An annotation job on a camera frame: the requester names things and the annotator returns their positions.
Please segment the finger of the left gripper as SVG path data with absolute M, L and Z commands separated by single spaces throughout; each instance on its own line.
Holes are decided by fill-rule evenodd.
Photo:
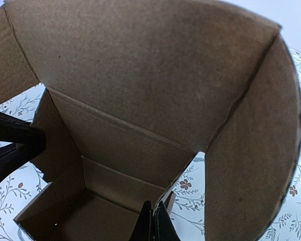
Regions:
M 0 148 L 0 183 L 26 162 L 23 161 L 24 153 L 24 145 L 9 144 Z
M 43 130 L 2 112 L 0 112 L 0 141 L 24 145 L 39 153 L 46 149 L 46 135 Z

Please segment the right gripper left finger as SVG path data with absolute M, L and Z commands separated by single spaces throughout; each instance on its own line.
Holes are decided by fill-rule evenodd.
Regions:
M 152 203 L 145 201 L 131 234 L 131 241 L 153 241 L 153 230 Z

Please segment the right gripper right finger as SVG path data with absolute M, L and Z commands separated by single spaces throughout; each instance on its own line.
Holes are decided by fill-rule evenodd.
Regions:
M 162 201 L 159 202 L 153 215 L 153 229 L 155 241 L 180 241 Z

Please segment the brown cardboard box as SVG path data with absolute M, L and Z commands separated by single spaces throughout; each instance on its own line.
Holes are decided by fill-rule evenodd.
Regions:
M 277 23 L 222 1 L 5 1 L 0 103 L 38 83 L 46 149 L 23 161 L 48 184 L 15 217 L 32 239 L 131 240 L 199 152 L 206 240 L 257 240 L 276 217 L 301 146 Z

